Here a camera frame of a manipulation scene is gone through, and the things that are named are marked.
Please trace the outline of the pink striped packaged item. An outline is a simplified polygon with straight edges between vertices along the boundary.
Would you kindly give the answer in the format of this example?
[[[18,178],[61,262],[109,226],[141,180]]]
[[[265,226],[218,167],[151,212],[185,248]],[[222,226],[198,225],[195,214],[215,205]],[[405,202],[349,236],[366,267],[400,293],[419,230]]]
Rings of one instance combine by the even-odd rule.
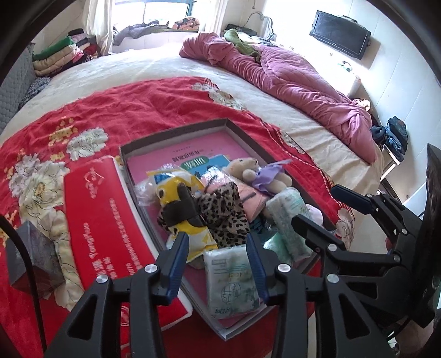
[[[269,200],[269,196],[254,189],[252,186],[243,183],[216,167],[210,167],[200,177],[200,181],[206,188],[206,192],[212,193],[219,187],[227,183],[235,183],[238,187],[239,197],[244,207],[248,221],[251,222],[265,209],[265,204]]]

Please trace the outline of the plush bear purple dress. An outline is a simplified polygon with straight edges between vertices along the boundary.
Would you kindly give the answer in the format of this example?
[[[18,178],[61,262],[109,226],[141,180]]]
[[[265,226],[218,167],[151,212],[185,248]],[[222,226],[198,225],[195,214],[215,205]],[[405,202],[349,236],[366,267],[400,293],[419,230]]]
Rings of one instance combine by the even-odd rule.
[[[256,158],[244,157],[231,161],[223,171],[260,192],[274,196],[293,185],[292,178],[284,169],[284,165],[290,162],[282,160],[260,166]]]

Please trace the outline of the yellow packaged black hair clip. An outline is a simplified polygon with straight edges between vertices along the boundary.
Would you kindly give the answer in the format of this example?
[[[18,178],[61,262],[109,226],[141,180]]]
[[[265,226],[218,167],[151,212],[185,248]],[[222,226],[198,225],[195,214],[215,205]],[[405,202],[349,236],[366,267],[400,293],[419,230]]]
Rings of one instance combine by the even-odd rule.
[[[170,233],[167,244],[174,243],[178,234],[188,235],[187,262],[201,257],[205,251],[217,248],[211,232],[197,205],[203,185],[197,177],[180,168],[157,169],[147,173],[149,183],[162,208],[158,220]]]

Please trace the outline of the leopard print scrunchie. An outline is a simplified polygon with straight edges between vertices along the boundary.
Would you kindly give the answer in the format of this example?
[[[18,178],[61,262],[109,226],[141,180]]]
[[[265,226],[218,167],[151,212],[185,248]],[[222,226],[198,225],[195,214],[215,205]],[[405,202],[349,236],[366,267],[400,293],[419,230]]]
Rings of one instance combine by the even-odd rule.
[[[226,183],[197,199],[198,210],[219,248],[244,245],[250,226],[238,187]]]

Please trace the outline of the green fluffy ball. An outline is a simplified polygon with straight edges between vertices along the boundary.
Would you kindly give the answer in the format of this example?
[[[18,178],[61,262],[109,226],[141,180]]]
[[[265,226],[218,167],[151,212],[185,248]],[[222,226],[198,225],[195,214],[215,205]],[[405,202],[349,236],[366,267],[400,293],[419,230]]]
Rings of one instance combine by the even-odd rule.
[[[292,256],[279,233],[274,234],[273,237],[266,240],[263,244],[264,249],[273,251],[281,263],[293,265]]]

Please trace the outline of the cream bed sheet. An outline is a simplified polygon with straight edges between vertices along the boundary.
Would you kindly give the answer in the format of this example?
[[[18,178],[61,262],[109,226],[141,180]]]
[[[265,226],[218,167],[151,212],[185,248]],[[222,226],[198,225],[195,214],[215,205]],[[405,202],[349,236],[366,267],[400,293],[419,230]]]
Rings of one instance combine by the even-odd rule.
[[[374,193],[378,189],[382,173],[379,148],[377,160],[368,164],[303,111],[264,93],[221,67],[183,58],[179,52],[164,54],[154,49],[132,50],[91,60],[56,75],[9,121],[1,132],[1,145],[48,112],[92,94],[147,80],[198,77],[209,79],[217,89],[201,83],[197,83],[196,88],[191,86],[193,89],[206,90],[215,102],[231,105],[237,110],[257,110],[256,116],[259,115],[265,124],[281,124],[282,130],[287,129],[288,134],[294,134],[294,139],[299,139],[300,145],[306,145],[306,154],[317,160],[317,166],[333,185],[340,184],[360,194]],[[104,138],[108,139],[103,129],[93,128],[86,131],[84,137],[69,141],[67,153],[70,159],[78,160],[91,156],[92,151],[98,152],[98,149],[92,149],[92,145],[104,146],[101,143]],[[37,170],[41,172],[25,181],[31,194],[19,199],[19,204],[22,204],[20,209],[25,209],[25,217],[21,219],[45,218],[52,223],[61,222],[64,219],[61,213],[64,203],[62,181],[70,169],[62,169],[63,175],[56,175],[52,172],[55,170],[49,168],[49,161],[43,165],[40,159],[36,162]],[[354,214],[349,208],[340,214],[337,221],[337,233],[346,246],[354,240],[354,222]]]

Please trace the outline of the blue clothes on stool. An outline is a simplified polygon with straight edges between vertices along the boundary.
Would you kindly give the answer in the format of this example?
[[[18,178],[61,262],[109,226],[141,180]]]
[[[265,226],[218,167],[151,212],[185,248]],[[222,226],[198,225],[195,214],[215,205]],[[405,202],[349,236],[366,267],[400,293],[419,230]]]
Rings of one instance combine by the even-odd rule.
[[[387,147],[398,160],[404,161],[407,152],[409,136],[406,124],[396,116],[389,118],[386,126],[371,126],[373,140],[379,146]]]

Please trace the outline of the blue booklet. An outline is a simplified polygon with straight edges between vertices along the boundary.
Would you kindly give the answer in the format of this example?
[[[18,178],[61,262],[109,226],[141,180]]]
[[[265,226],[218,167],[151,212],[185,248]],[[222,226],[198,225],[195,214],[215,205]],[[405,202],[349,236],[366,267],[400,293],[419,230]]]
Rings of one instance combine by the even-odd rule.
[[[65,282],[55,244],[30,221],[18,227],[17,234],[31,259],[38,295],[46,297]],[[10,240],[6,244],[6,253],[9,284],[22,292],[31,293],[23,259]]]

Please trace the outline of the pink quilted comforter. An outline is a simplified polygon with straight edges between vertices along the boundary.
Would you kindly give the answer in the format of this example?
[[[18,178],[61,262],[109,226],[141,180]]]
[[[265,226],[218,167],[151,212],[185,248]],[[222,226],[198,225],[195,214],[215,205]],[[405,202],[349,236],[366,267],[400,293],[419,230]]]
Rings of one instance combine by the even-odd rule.
[[[264,93],[303,111],[326,128],[360,159],[377,160],[368,111],[324,80],[300,55],[278,47],[258,45],[260,61],[215,33],[201,33],[183,42],[179,55],[202,60],[231,72]]]

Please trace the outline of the red floral blanket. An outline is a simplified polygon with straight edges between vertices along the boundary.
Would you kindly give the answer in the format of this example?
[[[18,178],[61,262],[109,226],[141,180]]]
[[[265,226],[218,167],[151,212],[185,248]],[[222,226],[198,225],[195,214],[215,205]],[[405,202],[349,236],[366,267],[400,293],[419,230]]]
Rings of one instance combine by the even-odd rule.
[[[105,155],[116,157],[119,147],[149,134],[212,119],[230,119],[272,157],[292,159],[288,173],[300,180],[300,185],[317,199],[318,208],[337,222],[337,211],[347,209],[330,195],[330,178],[306,154],[306,145],[300,145],[294,134],[282,130],[281,124],[264,124],[257,110],[237,110],[209,97],[206,90],[193,89],[197,84],[217,89],[209,79],[198,77],[147,80],[117,86],[64,107],[48,112],[24,127],[1,145],[1,214],[5,214],[14,228],[25,217],[19,199],[31,194],[25,181],[37,175],[40,164],[49,161],[49,168],[57,175],[62,169],[72,172],[88,160]],[[101,128],[107,135],[104,142],[92,145],[98,149],[91,156],[70,159],[69,141],[84,137],[86,131]],[[31,295],[10,286],[7,279],[5,245],[1,232],[1,326],[22,357],[43,357],[37,320]],[[244,333],[221,342],[215,333],[193,314],[182,323],[165,331],[168,357],[264,357],[274,344],[276,313],[268,313]]]

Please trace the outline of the green garment on comforter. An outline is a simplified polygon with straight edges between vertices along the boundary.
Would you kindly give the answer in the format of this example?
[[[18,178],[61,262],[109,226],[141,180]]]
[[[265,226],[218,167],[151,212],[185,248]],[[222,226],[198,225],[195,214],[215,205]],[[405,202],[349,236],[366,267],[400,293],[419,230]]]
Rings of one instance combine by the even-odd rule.
[[[252,57],[256,63],[260,63],[260,53],[250,44],[240,39],[237,30],[230,28],[224,33],[226,41],[231,42],[234,47],[242,54]]]

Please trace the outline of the dark blue patterned pillow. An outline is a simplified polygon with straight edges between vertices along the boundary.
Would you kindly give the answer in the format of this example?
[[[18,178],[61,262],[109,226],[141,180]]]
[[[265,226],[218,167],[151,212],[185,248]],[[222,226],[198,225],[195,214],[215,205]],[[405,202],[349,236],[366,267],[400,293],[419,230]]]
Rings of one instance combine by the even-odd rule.
[[[18,109],[22,109],[26,103],[28,103],[32,98],[41,93],[47,87],[50,81],[50,77],[36,78],[29,86],[24,97],[21,99]]]

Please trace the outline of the grey quilted sofa cover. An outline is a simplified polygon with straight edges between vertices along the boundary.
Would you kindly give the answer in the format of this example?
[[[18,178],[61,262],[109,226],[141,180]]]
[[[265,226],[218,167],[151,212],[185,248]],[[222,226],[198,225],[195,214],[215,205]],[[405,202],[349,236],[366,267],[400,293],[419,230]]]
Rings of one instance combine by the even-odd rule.
[[[33,50],[34,43],[30,42],[1,85],[0,132],[5,129],[9,121],[15,116],[22,99],[36,78],[32,64]]]

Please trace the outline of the stack of folded clothes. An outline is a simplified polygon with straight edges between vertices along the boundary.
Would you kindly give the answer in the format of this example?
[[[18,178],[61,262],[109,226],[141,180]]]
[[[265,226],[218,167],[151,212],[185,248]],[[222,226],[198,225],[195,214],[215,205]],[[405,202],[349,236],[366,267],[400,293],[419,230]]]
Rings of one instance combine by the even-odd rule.
[[[37,77],[52,78],[100,56],[101,49],[96,37],[87,35],[82,28],[77,28],[40,53],[33,54],[32,65]]]

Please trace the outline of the clothes pile on windowsill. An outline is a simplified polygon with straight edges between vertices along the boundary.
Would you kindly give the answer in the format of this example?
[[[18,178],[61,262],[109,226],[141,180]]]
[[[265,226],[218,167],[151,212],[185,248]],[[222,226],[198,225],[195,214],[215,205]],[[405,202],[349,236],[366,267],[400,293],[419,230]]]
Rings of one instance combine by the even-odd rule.
[[[169,22],[165,25],[161,25],[158,20],[153,20],[148,23],[142,22],[141,24],[130,25],[121,31],[117,31],[113,36],[112,45],[119,46],[126,38],[137,40],[140,37],[161,32],[198,32],[199,28],[200,22],[194,17],[185,17],[174,22],[171,26]]]

